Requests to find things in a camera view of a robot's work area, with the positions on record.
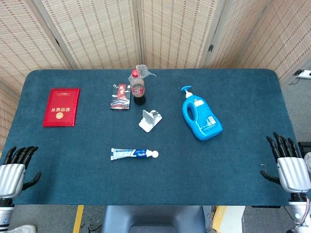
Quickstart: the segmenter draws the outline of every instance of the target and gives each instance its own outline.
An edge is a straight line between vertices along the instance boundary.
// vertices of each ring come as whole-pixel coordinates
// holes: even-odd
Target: yellow floor tape
[[[79,231],[80,231],[82,214],[83,214],[83,208],[84,208],[84,205],[78,205],[77,214],[76,214],[76,220],[74,222],[72,233],[79,233]]]

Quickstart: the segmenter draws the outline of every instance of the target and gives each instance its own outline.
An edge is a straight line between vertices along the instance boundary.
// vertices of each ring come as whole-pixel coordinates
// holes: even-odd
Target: toothpaste tube
[[[125,149],[111,148],[110,160],[122,159],[126,157],[148,158],[150,156],[157,158],[159,156],[159,153],[156,150],[151,151],[147,149],[125,150]]]

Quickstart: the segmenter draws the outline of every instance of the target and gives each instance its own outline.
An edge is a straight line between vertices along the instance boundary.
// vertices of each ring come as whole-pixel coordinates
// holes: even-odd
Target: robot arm
[[[276,161],[278,177],[272,177],[266,171],[260,171],[262,176],[291,194],[289,204],[295,213],[295,226],[288,233],[307,233],[311,231],[310,199],[306,193],[311,189],[307,166],[301,157],[295,142],[273,133],[275,141],[267,137]]]
[[[23,183],[28,164],[37,149],[38,147],[20,148],[13,155],[16,150],[13,147],[0,166],[0,232],[6,231],[10,225],[14,210],[13,198],[34,186],[40,179],[41,172],[38,172],[33,180]]]

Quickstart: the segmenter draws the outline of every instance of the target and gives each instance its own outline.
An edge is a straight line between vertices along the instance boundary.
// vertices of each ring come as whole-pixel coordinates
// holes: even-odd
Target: blue detergent bottle
[[[206,101],[193,95],[187,90],[191,86],[184,86],[180,90],[186,92],[186,100],[182,107],[184,118],[194,135],[201,141],[218,135],[223,131],[223,127],[217,117],[212,113]],[[188,114],[188,109],[192,112],[192,119]]]

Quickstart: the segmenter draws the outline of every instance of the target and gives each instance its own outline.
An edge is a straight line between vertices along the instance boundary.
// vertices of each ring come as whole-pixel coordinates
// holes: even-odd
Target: red booklet
[[[51,89],[43,127],[74,126],[79,94],[78,88]]]

